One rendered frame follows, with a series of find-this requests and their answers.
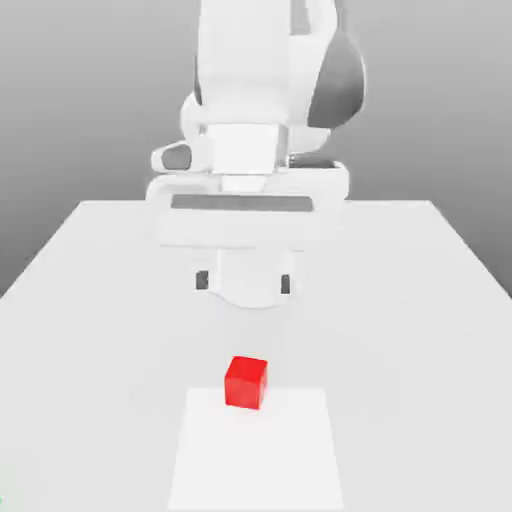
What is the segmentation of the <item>small red cube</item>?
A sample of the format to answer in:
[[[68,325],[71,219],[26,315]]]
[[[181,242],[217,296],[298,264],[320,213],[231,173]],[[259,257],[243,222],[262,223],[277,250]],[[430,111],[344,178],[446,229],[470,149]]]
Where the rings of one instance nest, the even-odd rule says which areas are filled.
[[[266,360],[234,356],[224,377],[228,406],[259,410],[267,386]]]

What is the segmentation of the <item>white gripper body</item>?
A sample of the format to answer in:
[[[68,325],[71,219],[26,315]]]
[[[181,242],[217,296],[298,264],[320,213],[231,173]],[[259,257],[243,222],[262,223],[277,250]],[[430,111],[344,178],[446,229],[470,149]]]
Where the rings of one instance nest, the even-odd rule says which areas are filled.
[[[179,173],[152,180],[146,201],[163,246],[303,250],[335,227],[348,192],[346,169]]]

